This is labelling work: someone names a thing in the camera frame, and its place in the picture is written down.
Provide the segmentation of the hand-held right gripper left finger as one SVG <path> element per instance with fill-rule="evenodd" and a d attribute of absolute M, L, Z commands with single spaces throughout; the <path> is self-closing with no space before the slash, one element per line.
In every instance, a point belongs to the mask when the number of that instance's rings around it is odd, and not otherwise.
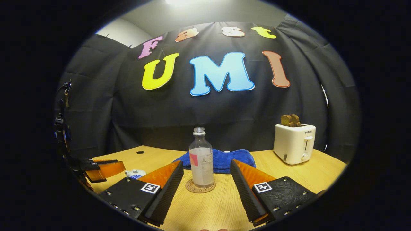
<path fill-rule="evenodd" d="M 183 175 L 183 163 L 177 160 L 139 179 L 125 177 L 100 193 L 100 198 L 135 220 L 160 226 Z"/>

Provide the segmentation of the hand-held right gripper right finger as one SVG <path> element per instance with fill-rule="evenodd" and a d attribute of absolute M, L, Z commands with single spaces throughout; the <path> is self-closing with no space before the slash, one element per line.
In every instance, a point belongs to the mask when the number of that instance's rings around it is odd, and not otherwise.
<path fill-rule="evenodd" d="M 254 226 L 279 222 L 318 198 L 290 177 L 275 178 L 236 159 L 231 161 L 230 173 Z"/>

